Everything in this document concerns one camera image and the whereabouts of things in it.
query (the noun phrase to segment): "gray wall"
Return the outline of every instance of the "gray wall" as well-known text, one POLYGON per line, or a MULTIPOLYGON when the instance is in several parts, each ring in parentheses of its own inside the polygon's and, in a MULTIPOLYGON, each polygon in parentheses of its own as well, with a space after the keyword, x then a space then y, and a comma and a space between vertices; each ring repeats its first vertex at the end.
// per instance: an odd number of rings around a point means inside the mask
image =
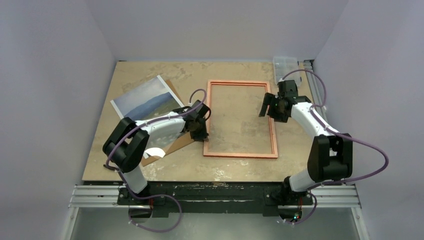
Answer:
MULTIPOLYGON (((424 235, 424 2, 349 1, 314 67, 328 88, 329 122, 381 146, 386 171, 357 183, 371 239, 424 235)), ((383 165, 355 145, 354 175, 383 165)))
POLYGON ((57 240, 115 60, 86 3, 0 3, 0 239, 57 240))
POLYGON ((314 59, 348 0, 86 0, 119 60, 314 59))

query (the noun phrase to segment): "blue sky in picture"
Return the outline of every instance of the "blue sky in picture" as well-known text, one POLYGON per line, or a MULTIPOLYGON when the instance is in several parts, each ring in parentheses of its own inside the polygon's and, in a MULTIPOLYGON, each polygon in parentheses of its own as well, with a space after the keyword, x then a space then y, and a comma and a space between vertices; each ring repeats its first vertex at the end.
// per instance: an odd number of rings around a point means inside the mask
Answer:
POLYGON ((162 84, 159 78, 155 77, 137 86, 136 88, 125 93, 124 95, 115 98, 113 101, 119 108, 121 114, 125 116, 131 110, 137 108, 140 105, 145 104, 147 101, 152 100, 154 97, 158 97, 161 95, 162 97, 156 98, 156 102, 159 99, 165 100, 169 97, 172 98, 172 95, 168 92, 167 88, 162 84))

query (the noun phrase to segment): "white metal frame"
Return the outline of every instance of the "white metal frame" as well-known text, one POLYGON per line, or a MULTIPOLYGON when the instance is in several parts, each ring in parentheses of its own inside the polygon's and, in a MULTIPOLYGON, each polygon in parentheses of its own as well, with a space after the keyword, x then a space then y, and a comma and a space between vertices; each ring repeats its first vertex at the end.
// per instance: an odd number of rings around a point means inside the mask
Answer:
MULTIPOLYGON (((304 62, 305 69, 311 70, 309 61, 304 62)), ((312 93, 314 103, 321 103, 321 96, 315 77, 307 73, 307 80, 312 93)), ((317 109, 319 115, 327 121, 324 109, 317 109)), ((118 185, 77 185, 74 187, 68 207, 66 223, 61 235, 61 240, 70 240, 80 208, 129 208, 125 205, 117 205, 119 188, 118 185)), ((317 208, 350 208, 355 222, 355 227, 360 240, 369 240, 369 234, 364 223, 361 210, 361 202, 355 185, 319 186, 312 189, 316 196, 317 208)), ((297 208, 297 205, 278 206, 283 208, 297 208)), ((304 205, 303 208, 312 208, 313 205, 304 205)), ((131 208, 148 209, 147 205, 131 206, 131 208)))

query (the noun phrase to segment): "gray floor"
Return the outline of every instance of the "gray floor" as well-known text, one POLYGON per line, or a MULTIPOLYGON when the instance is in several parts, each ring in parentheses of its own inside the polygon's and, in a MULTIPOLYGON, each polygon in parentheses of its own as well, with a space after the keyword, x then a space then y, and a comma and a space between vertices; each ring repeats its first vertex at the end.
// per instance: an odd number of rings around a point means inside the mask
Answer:
MULTIPOLYGON (((184 214, 180 225, 171 232, 153 233, 128 224, 126 208, 80 209, 73 240, 358 240, 352 211, 348 208, 318 208, 310 219, 291 227, 277 217, 260 214, 184 214)), ((145 226, 164 229, 177 219, 149 219, 145 226)))

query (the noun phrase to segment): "photograph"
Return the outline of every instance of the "photograph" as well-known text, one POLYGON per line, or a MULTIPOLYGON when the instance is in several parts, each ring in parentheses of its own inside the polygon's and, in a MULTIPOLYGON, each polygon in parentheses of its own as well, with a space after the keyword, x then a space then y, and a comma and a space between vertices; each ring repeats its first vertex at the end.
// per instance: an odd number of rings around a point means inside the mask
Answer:
POLYGON ((133 121, 160 117, 184 107, 160 75, 110 101, 121 119, 133 121))

